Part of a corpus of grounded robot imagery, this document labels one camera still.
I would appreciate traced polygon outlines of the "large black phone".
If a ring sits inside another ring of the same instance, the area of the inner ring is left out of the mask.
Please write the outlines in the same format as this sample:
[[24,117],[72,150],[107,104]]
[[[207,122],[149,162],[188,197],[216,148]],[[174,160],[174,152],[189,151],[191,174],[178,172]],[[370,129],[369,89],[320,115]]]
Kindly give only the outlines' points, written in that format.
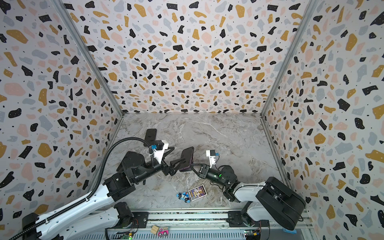
[[179,172],[188,172],[193,164],[194,147],[189,147],[182,151],[181,158],[184,158],[183,163],[179,168]]

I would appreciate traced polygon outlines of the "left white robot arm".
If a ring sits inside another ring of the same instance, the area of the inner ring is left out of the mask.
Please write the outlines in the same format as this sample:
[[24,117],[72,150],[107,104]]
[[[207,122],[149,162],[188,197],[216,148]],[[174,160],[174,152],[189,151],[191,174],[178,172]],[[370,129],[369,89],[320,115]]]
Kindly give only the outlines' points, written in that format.
[[73,204],[49,213],[46,217],[29,214],[23,218],[24,240],[64,240],[87,234],[98,228],[138,226],[135,216],[121,199],[162,171],[175,175],[178,170],[189,168],[193,162],[193,150],[184,150],[179,159],[169,164],[164,161],[147,163],[142,154],[127,152],[117,173],[107,178],[94,193]]

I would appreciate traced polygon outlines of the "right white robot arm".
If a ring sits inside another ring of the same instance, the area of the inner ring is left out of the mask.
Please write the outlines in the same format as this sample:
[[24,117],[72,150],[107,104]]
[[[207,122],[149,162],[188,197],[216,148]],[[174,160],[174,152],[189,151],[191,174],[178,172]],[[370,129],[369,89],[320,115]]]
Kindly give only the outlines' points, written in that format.
[[245,203],[240,211],[228,212],[230,227],[260,227],[262,221],[275,221],[292,231],[304,220],[304,199],[275,177],[247,184],[238,180],[229,165],[210,168],[206,164],[192,164],[190,169],[198,177],[221,187],[230,202]]

